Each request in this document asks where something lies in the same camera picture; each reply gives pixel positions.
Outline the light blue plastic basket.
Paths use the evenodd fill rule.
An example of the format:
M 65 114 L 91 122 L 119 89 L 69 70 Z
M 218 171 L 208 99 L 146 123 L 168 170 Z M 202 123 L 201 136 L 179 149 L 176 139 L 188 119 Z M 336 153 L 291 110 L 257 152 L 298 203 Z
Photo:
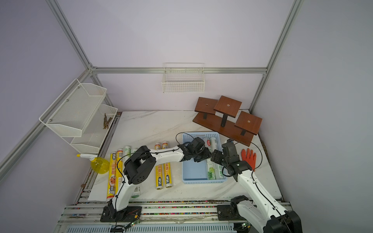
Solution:
M 215 137 L 218 142 L 218 149 L 222 151 L 220 137 L 217 132 L 194 132 L 186 133 L 182 135 L 183 143 L 191 142 L 194 138 L 199 137 L 204 139 L 205 137 Z M 223 179 L 209 180 L 207 178 L 207 160 L 196 163 L 192 160 L 182 162 L 182 181 L 185 184 L 197 184 L 197 183 L 223 183 L 227 180 L 227 177 Z

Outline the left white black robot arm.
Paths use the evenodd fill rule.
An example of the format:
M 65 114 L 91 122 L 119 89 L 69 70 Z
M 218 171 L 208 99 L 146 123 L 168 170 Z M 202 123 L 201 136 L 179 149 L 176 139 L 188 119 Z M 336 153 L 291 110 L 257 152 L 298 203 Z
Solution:
M 140 147 L 124 163 L 121 171 L 123 181 L 113 200 L 108 202 L 108 209 L 112 217 L 128 207 L 135 187 L 144 182 L 153 168 L 165 163 L 193 160 L 196 163 L 211 157 L 205 142 L 197 137 L 192 142 L 179 144 L 173 148 L 151 150 L 147 146 Z

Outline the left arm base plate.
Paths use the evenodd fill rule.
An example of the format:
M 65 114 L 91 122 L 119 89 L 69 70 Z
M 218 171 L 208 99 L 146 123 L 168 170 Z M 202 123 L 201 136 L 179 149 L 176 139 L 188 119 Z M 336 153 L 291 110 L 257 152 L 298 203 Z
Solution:
M 114 207 L 105 206 L 100 222 L 134 222 L 139 219 L 142 211 L 141 206 L 128 206 L 127 208 L 114 212 Z

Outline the white roll grape picture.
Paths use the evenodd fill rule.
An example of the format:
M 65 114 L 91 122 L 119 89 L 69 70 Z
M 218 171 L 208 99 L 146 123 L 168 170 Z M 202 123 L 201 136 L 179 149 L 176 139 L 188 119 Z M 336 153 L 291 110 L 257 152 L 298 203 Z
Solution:
M 123 152 L 123 160 L 128 159 L 131 156 L 131 147 L 130 146 L 125 146 L 124 147 L 124 152 Z

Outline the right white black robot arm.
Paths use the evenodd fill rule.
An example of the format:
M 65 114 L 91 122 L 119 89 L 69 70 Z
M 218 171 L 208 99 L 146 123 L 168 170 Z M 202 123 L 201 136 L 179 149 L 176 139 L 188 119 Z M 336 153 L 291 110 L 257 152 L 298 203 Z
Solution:
M 246 219 L 259 233 L 301 233 L 302 222 L 298 214 L 288 211 L 262 185 L 254 168 L 241 160 L 233 142 L 215 150 L 211 161 L 222 166 L 227 176 L 233 177 L 248 193 L 252 201 L 243 196 L 233 199 L 232 212 Z

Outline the white roll red oval label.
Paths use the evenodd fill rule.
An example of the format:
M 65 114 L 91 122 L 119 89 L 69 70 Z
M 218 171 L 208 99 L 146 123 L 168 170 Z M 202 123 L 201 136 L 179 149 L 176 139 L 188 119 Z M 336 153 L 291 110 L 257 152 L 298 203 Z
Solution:
M 213 150 L 211 148 L 210 138 L 205 137 L 204 142 L 205 142 L 205 146 L 208 148 L 210 154 L 212 154 Z M 210 158 L 207 159 L 207 178 L 209 180 L 215 180 L 216 179 L 215 166 L 214 166 L 214 163 L 211 161 Z

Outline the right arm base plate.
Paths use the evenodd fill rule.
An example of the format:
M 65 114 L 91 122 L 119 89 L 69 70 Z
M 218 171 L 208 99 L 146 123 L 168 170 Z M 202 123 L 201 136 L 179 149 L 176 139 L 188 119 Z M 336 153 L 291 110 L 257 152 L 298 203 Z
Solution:
M 218 205 L 217 213 L 219 221 L 245 220 L 245 218 L 239 215 L 236 204 Z

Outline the white green text roll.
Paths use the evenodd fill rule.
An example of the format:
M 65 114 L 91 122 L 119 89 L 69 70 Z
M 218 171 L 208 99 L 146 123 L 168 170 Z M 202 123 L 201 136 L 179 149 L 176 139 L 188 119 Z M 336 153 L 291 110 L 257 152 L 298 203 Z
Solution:
M 134 154 L 137 150 L 138 150 L 138 148 L 132 148 L 132 150 L 131 150 L 132 154 Z M 131 198 L 135 199 L 135 198 L 138 198 L 140 195 L 141 195 L 141 191 L 140 191 L 140 186 L 138 185 L 138 186 L 136 186 Z

